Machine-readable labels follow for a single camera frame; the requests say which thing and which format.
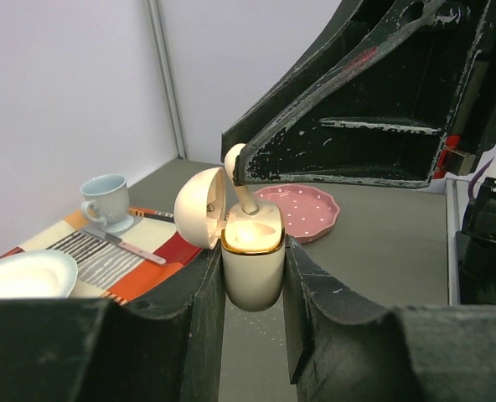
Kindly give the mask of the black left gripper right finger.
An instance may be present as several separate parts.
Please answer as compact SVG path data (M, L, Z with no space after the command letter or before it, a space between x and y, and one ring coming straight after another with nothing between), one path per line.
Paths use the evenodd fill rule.
M496 306L385 308L285 242L289 379L301 401L496 401Z

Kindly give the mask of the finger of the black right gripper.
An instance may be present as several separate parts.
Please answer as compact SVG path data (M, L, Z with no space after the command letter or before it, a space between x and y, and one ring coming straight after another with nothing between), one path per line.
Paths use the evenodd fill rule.
M496 145L496 1L343 1L233 126L236 184L424 188Z
M247 163L397 163L397 1L342 1L297 62L221 137Z

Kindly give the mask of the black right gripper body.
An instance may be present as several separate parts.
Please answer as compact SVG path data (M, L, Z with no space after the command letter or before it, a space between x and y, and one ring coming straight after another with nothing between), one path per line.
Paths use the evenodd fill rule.
M464 176L471 172L476 155L459 149L459 135L448 136L436 165L436 175Z

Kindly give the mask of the beige case with black oval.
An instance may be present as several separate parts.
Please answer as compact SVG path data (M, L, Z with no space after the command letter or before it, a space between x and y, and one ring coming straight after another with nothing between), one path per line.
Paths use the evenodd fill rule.
M178 192L174 222L180 236L196 247L219 248L230 301L247 312L272 307L282 291L285 227L272 202L256 203L246 214L239 203L226 208L222 167L195 174Z

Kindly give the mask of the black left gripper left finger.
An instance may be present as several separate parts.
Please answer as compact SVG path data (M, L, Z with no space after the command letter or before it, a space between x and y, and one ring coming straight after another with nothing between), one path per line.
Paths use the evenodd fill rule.
M218 250L126 305L0 300L0 401L216 401L224 321Z

